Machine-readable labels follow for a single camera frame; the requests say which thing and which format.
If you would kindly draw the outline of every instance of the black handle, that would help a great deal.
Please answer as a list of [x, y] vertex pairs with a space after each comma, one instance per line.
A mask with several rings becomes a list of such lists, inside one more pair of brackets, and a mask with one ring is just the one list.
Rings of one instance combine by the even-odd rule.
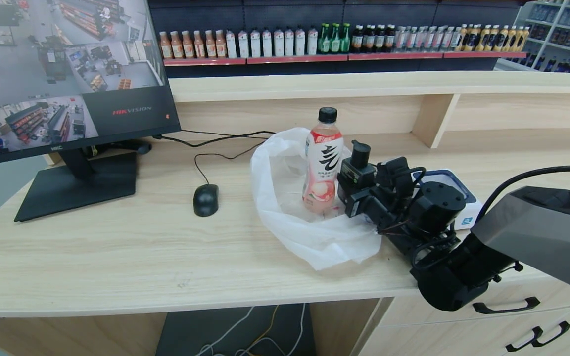
[[525, 346], [529, 345], [530, 343], [535, 342], [536, 339], [540, 338], [540, 336], [542, 335], [542, 329], [540, 326], [534, 327], [531, 331], [533, 331], [533, 337], [531, 338], [531, 340], [529, 340], [528, 342], [525, 342], [520, 347], [514, 347], [514, 345], [509, 344], [505, 347], [507, 352], [516, 352], [520, 349], [523, 349]]
[[477, 313], [481, 314], [503, 314], [503, 313], [516, 313], [522, 311], [530, 311], [535, 307], [540, 305], [540, 300], [536, 297], [529, 297], [525, 298], [525, 302], [527, 302], [526, 307], [517, 308], [517, 309], [502, 309], [502, 311], [494, 311], [493, 309], [488, 308], [485, 303], [474, 303], [472, 306], [475, 308]]
[[532, 340], [531, 341], [531, 346], [533, 347], [543, 347], [545, 345], [547, 345], [548, 343], [554, 341], [555, 339], [559, 338], [560, 336], [563, 336], [564, 334], [566, 334], [566, 332], [570, 329], [570, 325], [568, 322], [561, 322], [559, 324], [560, 326], [560, 333], [557, 334], [556, 336], [554, 336], [551, 340], [547, 341], [546, 343], [541, 343], [538, 340]]

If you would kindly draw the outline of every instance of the black bottle cap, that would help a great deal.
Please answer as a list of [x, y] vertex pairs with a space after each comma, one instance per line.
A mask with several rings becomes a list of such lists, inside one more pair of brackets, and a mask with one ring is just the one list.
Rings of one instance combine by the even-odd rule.
[[362, 169], [369, 164], [369, 154], [371, 147], [368, 144], [360, 143], [357, 140], [351, 141], [353, 153], [351, 153], [351, 165], [354, 168]]
[[318, 121], [324, 124], [333, 124], [337, 120], [337, 109], [325, 106], [318, 111]]

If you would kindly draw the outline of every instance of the robotic arm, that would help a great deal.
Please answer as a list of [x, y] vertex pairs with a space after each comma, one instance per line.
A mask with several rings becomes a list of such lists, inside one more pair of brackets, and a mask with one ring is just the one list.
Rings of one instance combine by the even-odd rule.
[[[412, 264], [423, 297], [442, 311], [456, 311], [484, 293], [489, 282], [524, 262], [570, 284], [570, 191], [523, 187], [489, 206], [507, 186], [531, 176], [570, 172], [570, 166], [526, 172], [500, 185], [485, 202], [470, 234], [460, 241], [455, 217], [464, 195], [438, 182], [421, 183], [423, 167], [405, 157], [369, 164], [371, 147], [353, 141], [342, 161], [338, 196], [349, 217], [366, 214]], [[413, 181], [411, 174], [421, 172]]]

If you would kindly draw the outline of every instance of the computer mouse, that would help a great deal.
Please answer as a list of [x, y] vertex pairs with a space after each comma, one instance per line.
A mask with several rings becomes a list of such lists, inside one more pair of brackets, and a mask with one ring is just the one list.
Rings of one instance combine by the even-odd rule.
[[201, 217], [211, 216], [219, 209], [219, 187], [215, 184], [204, 184], [195, 189], [192, 197], [192, 209]]

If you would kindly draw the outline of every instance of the monitor stand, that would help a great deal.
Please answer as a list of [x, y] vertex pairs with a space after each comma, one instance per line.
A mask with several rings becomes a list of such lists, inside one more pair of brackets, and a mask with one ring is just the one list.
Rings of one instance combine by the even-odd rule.
[[81, 149], [59, 154], [66, 165], [37, 173], [14, 221], [135, 194], [135, 152], [91, 161]]

